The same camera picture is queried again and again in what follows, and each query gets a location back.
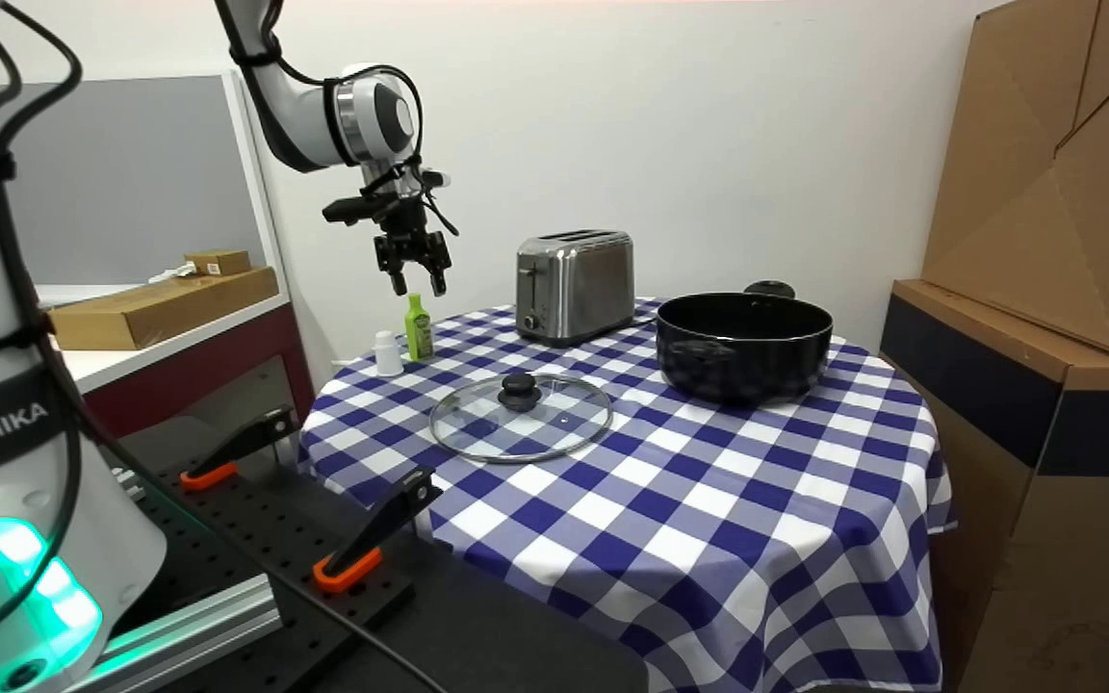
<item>pot handle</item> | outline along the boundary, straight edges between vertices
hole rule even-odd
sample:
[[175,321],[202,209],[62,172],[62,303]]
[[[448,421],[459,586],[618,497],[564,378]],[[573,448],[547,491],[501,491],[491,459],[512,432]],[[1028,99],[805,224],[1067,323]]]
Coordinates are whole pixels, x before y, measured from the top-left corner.
[[786,285],[786,281],[755,281],[755,285],[744,290],[744,298],[792,301],[792,285]]

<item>lid knob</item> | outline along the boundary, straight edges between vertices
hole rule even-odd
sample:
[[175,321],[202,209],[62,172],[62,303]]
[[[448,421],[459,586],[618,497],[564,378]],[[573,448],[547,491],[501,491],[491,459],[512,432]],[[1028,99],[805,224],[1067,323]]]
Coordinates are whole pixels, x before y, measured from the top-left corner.
[[509,411],[533,411],[545,402],[545,393],[527,368],[509,368],[496,402]]

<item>blue checkered tablecloth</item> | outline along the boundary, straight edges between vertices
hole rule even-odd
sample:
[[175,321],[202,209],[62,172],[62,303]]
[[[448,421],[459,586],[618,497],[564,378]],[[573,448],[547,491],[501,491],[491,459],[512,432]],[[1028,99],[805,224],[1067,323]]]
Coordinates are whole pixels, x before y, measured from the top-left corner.
[[[940,690],[930,534],[951,486],[926,402],[835,339],[805,402],[726,411],[667,386],[652,316],[551,349],[487,309],[438,323],[430,364],[348,363],[305,421],[308,470],[358,504],[437,470],[430,538],[628,644],[652,690]],[[601,386],[609,432],[538,464],[438,448],[430,404],[516,364]]]

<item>gray panel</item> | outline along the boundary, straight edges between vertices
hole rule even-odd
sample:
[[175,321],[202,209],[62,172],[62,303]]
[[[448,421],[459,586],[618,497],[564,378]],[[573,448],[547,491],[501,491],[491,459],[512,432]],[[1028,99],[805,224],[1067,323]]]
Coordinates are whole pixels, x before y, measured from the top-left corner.
[[263,263],[220,76],[86,82],[16,139],[16,162],[40,285],[134,285],[220,246]]

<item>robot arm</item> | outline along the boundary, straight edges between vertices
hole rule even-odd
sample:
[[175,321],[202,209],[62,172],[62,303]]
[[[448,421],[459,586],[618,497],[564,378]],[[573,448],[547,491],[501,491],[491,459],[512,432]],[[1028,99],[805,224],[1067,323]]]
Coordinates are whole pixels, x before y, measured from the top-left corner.
[[375,218],[387,231],[375,239],[378,266],[394,276],[394,290],[406,291],[401,266],[419,263],[430,275],[430,290],[448,291],[442,271],[450,259],[442,235],[429,231],[430,190],[442,177],[419,169],[425,108],[410,72],[367,64],[314,82],[287,63],[275,36],[281,0],[215,0],[215,10],[270,151],[299,172],[364,165],[364,191],[326,205],[325,218]]

